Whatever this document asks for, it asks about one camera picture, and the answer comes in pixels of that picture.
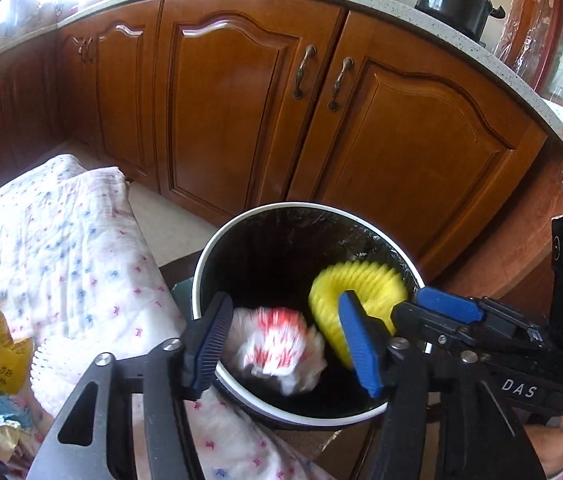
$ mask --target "countertop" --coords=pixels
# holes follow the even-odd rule
[[[47,27],[40,28],[28,34],[13,38],[0,46],[0,54],[18,44],[21,44],[32,38],[36,38],[41,34],[46,34],[57,28],[65,27],[69,23],[73,23],[81,18],[90,16],[104,9],[118,6],[127,2],[135,0],[104,0],[87,9],[84,9],[61,22]],[[442,23],[435,18],[420,12],[413,7],[401,4],[394,0],[336,0],[349,4],[349,6],[357,7],[360,9],[370,9],[383,14],[386,18],[397,22],[402,22],[404,25],[411,29],[417,29],[424,33],[436,38],[442,44],[446,44],[462,53],[465,57],[471,60],[473,65],[481,69],[483,72],[492,74],[501,85],[507,87],[510,91],[516,94],[519,99],[526,102],[533,110],[535,110],[538,118],[548,127],[549,131],[563,140],[563,123],[555,115],[555,113],[548,107],[548,105],[533,91],[530,86],[526,84],[519,76],[516,75],[510,68],[508,68],[498,58],[493,56],[481,45],[468,39],[466,36]]]

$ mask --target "pot handle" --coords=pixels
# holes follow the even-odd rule
[[[493,9],[490,11],[490,15],[493,18],[497,18],[498,20],[503,20],[506,17],[506,11],[503,10],[502,6],[499,6],[499,9]]]

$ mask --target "red and white wrapper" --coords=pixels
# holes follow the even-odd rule
[[[224,347],[231,373],[255,376],[289,396],[311,391],[326,366],[324,338],[287,308],[236,308]]]

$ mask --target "metal screw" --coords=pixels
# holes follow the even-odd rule
[[[403,337],[392,337],[389,344],[395,350],[406,350],[410,346],[410,343]]]
[[[162,343],[162,349],[166,351],[177,350],[182,345],[181,339],[177,337],[172,337],[170,339],[166,339]]]
[[[465,350],[460,355],[461,360],[468,365],[474,364],[479,360],[479,357],[472,350]]]
[[[113,354],[109,354],[108,352],[104,352],[103,354],[99,354],[95,358],[95,364],[97,366],[106,366],[113,360]]]

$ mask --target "black pot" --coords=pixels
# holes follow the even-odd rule
[[[381,231],[339,209],[279,203],[247,211],[225,224],[206,245],[193,280],[193,317],[224,290],[235,307],[285,306],[314,324],[308,293],[321,270],[364,259],[388,263],[404,277],[411,297],[423,286],[417,269]],[[285,397],[256,379],[231,375],[220,362],[220,389],[250,415],[273,428],[341,428],[379,415],[386,399],[372,399],[326,345],[327,367],[308,393]]]
[[[480,40],[488,16],[498,20],[506,16],[503,7],[494,9],[490,0],[417,0],[415,9],[450,25],[474,41]]]

